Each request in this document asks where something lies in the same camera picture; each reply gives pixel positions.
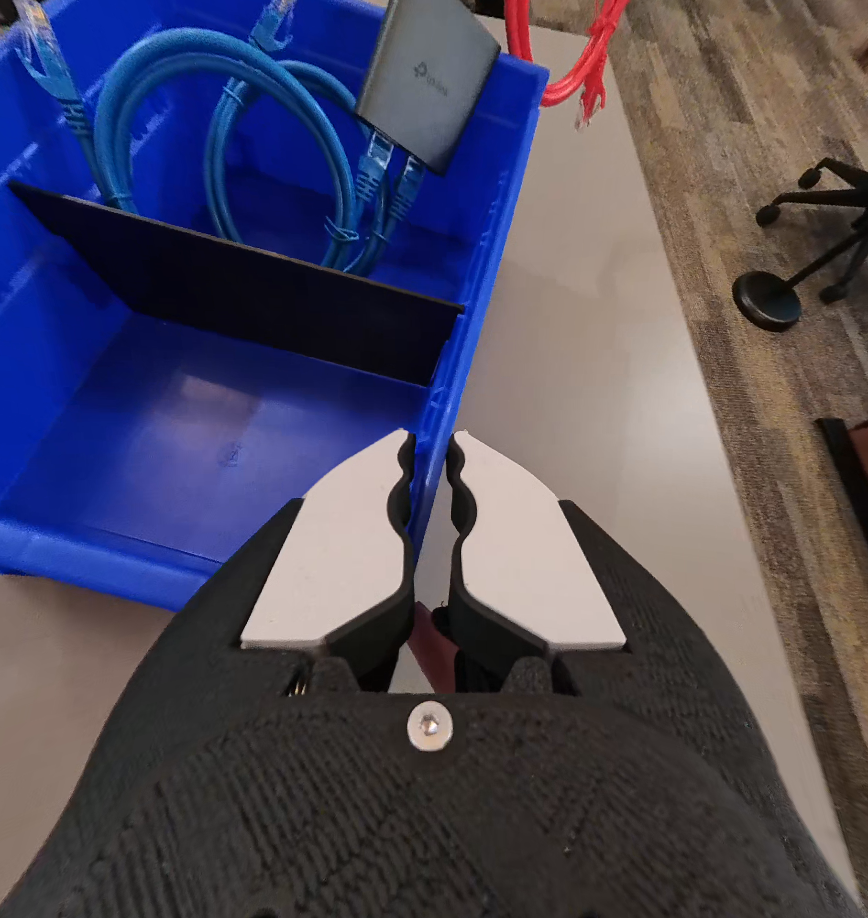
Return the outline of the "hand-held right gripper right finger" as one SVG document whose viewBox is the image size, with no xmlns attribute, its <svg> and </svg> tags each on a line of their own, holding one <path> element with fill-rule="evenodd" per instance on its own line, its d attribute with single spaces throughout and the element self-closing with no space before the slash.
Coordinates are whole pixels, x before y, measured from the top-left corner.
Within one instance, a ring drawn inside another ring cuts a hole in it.
<svg viewBox="0 0 868 918">
<path fill-rule="evenodd" d="M 575 505 L 466 430 L 450 439 L 447 474 L 458 537 L 446 617 L 468 661 L 504 680 L 526 657 L 626 647 L 569 519 Z"/>
</svg>

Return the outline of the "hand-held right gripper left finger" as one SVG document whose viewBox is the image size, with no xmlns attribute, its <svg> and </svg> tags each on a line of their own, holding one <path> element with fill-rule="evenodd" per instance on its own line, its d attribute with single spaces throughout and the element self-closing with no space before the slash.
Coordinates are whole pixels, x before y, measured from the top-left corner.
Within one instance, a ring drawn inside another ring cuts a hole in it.
<svg viewBox="0 0 868 918">
<path fill-rule="evenodd" d="M 242 630 L 243 650 L 337 657 L 357 679 L 397 658 L 415 619 L 415 459 L 416 436 L 397 429 L 306 492 Z"/>
</svg>

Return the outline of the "blue plastic bin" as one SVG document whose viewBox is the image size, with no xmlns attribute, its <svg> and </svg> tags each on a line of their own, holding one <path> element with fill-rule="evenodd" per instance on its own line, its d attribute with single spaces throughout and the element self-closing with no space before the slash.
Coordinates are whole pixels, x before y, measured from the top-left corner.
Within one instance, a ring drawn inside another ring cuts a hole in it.
<svg viewBox="0 0 868 918">
<path fill-rule="evenodd" d="M 245 40 L 267 2 L 49 2 L 92 114 L 136 41 L 170 28 Z M 462 307 L 423 384 L 133 310 L 10 182 L 99 191 L 59 103 L 0 37 L 0 572 L 177 611 L 290 499 L 395 429 L 417 437 L 420 551 L 504 254 L 548 72 L 501 54 L 447 174 L 428 174 L 367 284 Z M 202 154 L 227 77 L 180 76 L 132 127 L 142 218 L 210 233 Z M 319 261 L 334 185 L 308 130 L 271 98 L 246 112 L 227 186 L 244 240 Z"/>
</svg>

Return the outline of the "black bin divider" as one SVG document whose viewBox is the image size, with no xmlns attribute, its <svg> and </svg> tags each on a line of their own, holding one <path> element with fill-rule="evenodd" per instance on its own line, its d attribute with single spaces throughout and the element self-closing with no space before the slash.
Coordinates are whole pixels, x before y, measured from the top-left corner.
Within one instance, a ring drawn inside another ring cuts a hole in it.
<svg viewBox="0 0 868 918">
<path fill-rule="evenodd" d="M 428 385 L 464 307 L 10 180 L 135 313 Z"/>
</svg>

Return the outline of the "dark brown box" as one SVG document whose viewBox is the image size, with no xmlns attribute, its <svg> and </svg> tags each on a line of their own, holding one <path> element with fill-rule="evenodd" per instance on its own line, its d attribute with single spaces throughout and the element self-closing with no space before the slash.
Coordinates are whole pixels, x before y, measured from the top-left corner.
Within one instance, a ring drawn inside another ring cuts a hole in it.
<svg viewBox="0 0 868 918">
<path fill-rule="evenodd" d="M 852 434 L 844 421 L 838 418 L 818 418 L 815 425 L 827 446 L 832 464 L 868 545 L 868 476 L 856 452 Z"/>
</svg>

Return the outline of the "black round stand base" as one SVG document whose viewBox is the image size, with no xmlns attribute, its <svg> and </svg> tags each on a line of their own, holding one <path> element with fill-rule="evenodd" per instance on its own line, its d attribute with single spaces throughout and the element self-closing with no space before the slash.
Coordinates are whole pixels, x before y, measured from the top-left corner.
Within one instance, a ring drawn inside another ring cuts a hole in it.
<svg viewBox="0 0 868 918">
<path fill-rule="evenodd" d="M 733 282 L 731 292 L 741 315 L 765 331 L 783 333 L 803 314 L 793 286 L 773 273 L 743 273 Z"/>
</svg>

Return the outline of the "grey network switch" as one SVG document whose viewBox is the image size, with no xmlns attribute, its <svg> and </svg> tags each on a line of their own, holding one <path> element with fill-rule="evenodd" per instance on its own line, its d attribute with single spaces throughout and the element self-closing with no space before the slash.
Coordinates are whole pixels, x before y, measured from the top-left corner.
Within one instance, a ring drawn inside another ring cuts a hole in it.
<svg viewBox="0 0 868 918">
<path fill-rule="evenodd" d="M 500 53 L 461 1 L 389 2 L 355 113 L 444 176 Z"/>
</svg>

